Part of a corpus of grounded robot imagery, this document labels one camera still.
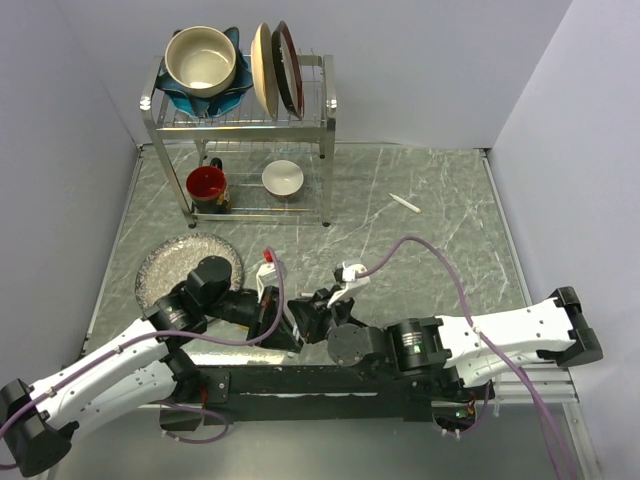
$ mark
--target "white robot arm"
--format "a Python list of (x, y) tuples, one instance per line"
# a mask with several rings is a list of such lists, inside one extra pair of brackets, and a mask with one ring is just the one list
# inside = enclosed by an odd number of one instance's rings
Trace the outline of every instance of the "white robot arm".
[[(273, 279), (273, 265), (259, 270), (259, 295), (244, 292), (234, 297), (227, 295), (231, 270), (225, 262), (219, 257), (204, 259), (178, 293), (163, 297), (124, 332), (72, 366), (31, 386), (15, 380), (0, 390), (0, 431), (23, 475), (50, 468), (66, 455), (72, 440), (140, 405), (188, 398), (183, 393), (200, 386), (199, 373), (181, 346), (201, 337), (198, 334), (206, 330), (208, 321), (205, 313), (222, 312), (234, 319), (246, 310), (248, 295), (259, 307), (245, 315), (257, 319), (255, 325), (250, 323), (250, 332), (259, 334), (279, 321), (282, 306), (278, 306), (279, 316), (270, 315), (274, 302), (264, 301), (274, 298), (272, 287), (266, 286)], [(311, 298), (288, 303), (295, 335), (307, 343), (327, 340), (328, 353), (340, 367), (390, 374), (400, 381), (446, 373), (447, 379), (457, 379), (456, 388), (464, 393), (507, 370), (480, 333), (516, 365), (554, 360), (572, 366), (602, 358), (571, 288), (558, 289), (529, 308), (474, 316), (474, 327), (463, 317), (438, 316), (406, 319), (378, 329), (350, 316), (354, 296), (370, 284), (368, 277), (358, 278), (363, 272), (366, 268), (361, 264), (343, 263), (336, 271), (338, 285), (331, 291), (319, 290)], [(222, 299), (227, 302), (224, 308)], [(244, 302), (245, 310), (239, 302)], [(282, 328), (281, 339), (289, 343), (275, 345), (299, 351), (292, 329), (286, 322)], [(174, 338), (167, 336), (168, 331), (191, 336)], [(140, 336), (146, 338), (132, 343)], [(111, 356), (99, 362), (105, 355)], [(54, 388), (71, 376), (77, 378)]]

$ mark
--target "marble countertop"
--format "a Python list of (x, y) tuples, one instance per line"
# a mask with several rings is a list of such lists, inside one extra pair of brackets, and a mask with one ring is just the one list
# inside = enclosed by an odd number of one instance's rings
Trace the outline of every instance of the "marble countertop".
[[(169, 148), (184, 180), (197, 166), (191, 146)], [(224, 160), (224, 154), (218, 153)], [(279, 152), (263, 151), (262, 163)], [(309, 158), (309, 153), (298, 155)], [(140, 309), (135, 277), (147, 254), (163, 241), (194, 231), (230, 242), (243, 258), (245, 286), (255, 288), (255, 273), (266, 245), (285, 262), (287, 298), (333, 283), (341, 261), (361, 258), (373, 265), (406, 234), (418, 235), (449, 258), (459, 272), (475, 314), (524, 306), (521, 285), (504, 226), (478, 150), (339, 145), (330, 227), (201, 222), (190, 230), (182, 217), (153, 148), (143, 150), (135, 190), (117, 239), (106, 284), (85, 347), (91, 352), (115, 337)], [(393, 201), (395, 193), (415, 205), (418, 215)], [(455, 288), (445, 269), (423, 247), (405, 244), (358, 295), (354, 316), (384, 326), (407, 317), (460, 315)], [(245, 331), (226, 322), (212, 325), (214, 336), (241, 339)], [(329, 363), (323, 345), (305, 346), (300, 356), (264, 349), (233, 348), (191, 342), (185, 349), (206, 364)]]

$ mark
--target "red mug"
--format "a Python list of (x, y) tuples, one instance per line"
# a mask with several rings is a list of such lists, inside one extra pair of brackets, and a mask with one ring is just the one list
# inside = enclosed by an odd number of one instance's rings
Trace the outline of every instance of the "red mug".
[(198, 167), (189, 174), (187, 191), (201, 213), (227, 213), (231, 209), (222, 160), (217, 157), (209, 166)]

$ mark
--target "metal dish rack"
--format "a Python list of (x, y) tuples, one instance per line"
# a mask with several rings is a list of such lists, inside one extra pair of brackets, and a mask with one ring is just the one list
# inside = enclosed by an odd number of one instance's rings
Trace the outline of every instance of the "metal dish rack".
[[(234, 110), (217, 118), (195, 118), (176, 111), (164, 92), (156, 89), (163, 57), (154, 58), (140, 111), (180, 210), (190, 228), (201, 220), (242, 220), (280, 223), (331, 222), (331, 192), (335, 148), (336, 98), (332, 55), (298, 55), (302, 69), (305, 112), (292, 117), (282, 104), (276, 120), (263, 111), (250, 89)], [(162, 95), (157, 116), (154, 94)], [(167, 153), (165, 141), (192, 140), (198, 165), (219, 156), (229, 185), (232, 209), (225, 214), (197, 211)], [(293, 199), (272, 197), (262, 185), (262, 170), (273, 160), (290, 159), (305, 175)]]

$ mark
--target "gray wall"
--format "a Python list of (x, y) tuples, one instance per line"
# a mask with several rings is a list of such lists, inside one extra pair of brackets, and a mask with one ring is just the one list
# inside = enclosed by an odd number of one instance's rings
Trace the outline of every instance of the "gray wall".
[(53, 0), (4, 5), (0, 65), (4, 385), (78, 355), (136, 149)]
[(572, 284), (605, 360), (572, 371), (606, 478), (638, 477), (640, 2), (575, 0), (491, 154), (536, 299)]
[(288, 22), (304, 50), (333, 53), (338, 136), (430, 147), (488, 147), (570, 0), (58, 0), (137, 142), (151, 57), (176, 28)]

